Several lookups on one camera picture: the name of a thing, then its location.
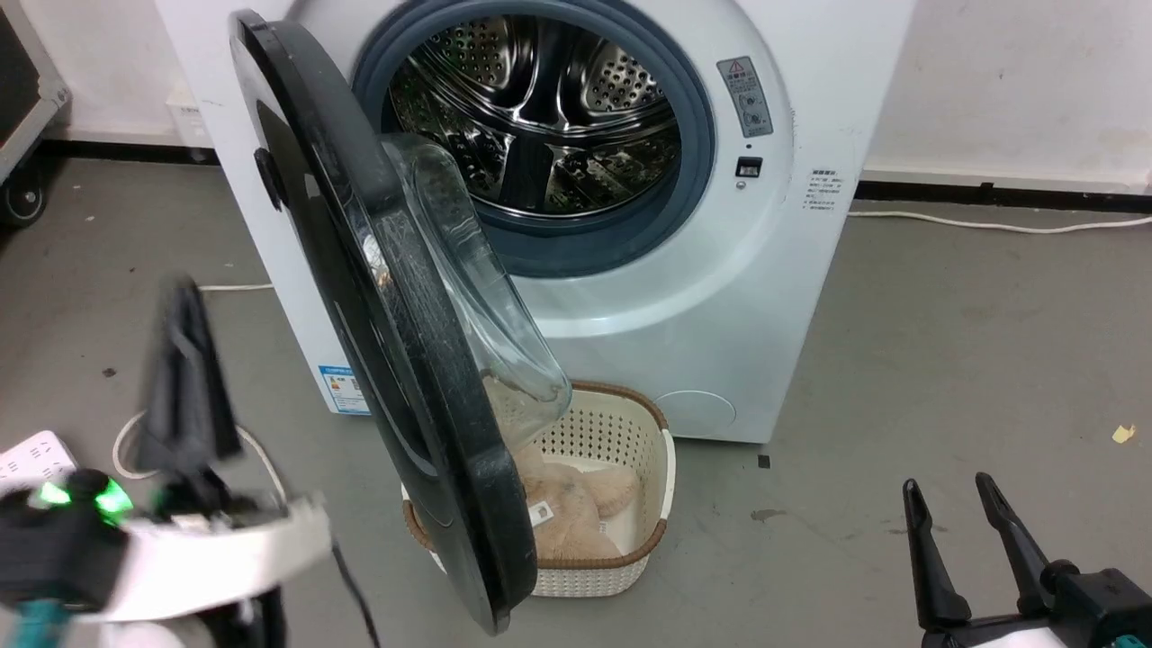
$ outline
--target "caster wheel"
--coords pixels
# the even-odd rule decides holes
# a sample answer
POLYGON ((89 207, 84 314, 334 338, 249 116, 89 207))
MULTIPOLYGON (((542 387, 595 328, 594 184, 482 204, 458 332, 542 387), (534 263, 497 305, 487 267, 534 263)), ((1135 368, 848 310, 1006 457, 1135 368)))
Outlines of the caster wheel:
POLYGON ((47 196, 36 169, 17 169, 0 188, 0 225, 28 227, 44 214, 47 196))

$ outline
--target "black cable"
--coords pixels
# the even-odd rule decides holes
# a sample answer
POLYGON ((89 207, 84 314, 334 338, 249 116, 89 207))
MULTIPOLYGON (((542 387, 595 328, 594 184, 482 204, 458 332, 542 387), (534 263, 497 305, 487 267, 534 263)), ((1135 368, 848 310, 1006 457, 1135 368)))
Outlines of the black cable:
POLYGON ((367 630, 367 638, 372 642, 372 648, 380 648, 380 635, 376 632, 372 610, 369 609, 367 601, 364 600, 364 593, 356 585, 356 579, 353 577, 351 570, 348 568, 348 563, 344 562, 344 553, 340 551, 340 545, 336 544, 335 540, 332 541, 332 557, 336 560, 336 568, 340 570, 340 578, 343 579, 344 587, 348 588, 348 594, 353 595, 356 606, 359 608, 361 616, 364 617, 364 628, 367 630))

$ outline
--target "white power strip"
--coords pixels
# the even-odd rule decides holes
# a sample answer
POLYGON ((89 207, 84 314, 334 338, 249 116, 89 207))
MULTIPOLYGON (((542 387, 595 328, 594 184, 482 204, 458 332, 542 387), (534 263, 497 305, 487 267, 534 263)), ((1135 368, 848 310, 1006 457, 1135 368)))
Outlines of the white power strip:
POLYGON ((0 492, 37 487, 75 469, 76 461, 55 432, 36 432, 0 454, 0 492))

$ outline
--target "plush toy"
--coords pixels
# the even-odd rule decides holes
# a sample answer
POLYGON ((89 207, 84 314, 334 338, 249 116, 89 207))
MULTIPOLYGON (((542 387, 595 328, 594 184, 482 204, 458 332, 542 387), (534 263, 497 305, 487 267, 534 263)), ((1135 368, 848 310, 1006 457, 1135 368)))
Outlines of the plush toy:
POLYGON ((615 466, 582 473, 544 460, 536 445, 515 455, 529 507, 546 502, 553 517, 533 529, 536 553, 543 559, 619 558, 620 549, 600 533, 600 520, 611 518, 636 497, 636 470, 615 466))

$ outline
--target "green led light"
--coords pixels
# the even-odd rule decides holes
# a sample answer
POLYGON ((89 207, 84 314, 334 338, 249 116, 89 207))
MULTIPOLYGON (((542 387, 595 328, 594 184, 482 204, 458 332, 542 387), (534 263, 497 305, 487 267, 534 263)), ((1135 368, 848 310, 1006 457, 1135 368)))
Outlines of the green led light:
MULTIPOLYGON (((71 496, 68 495, 68 491, 52 482, 45 482, 40 487, 40 499, 45 504, 53 506, 63 506, 71 503, 71 496)), ((120 488, 120 484, 108 480, 108 487, 104 489, 104 492, 96 496, 96 507, 107 517, 119 518, 132 510, 132 500, 129 499, 124 489, 120 488)))

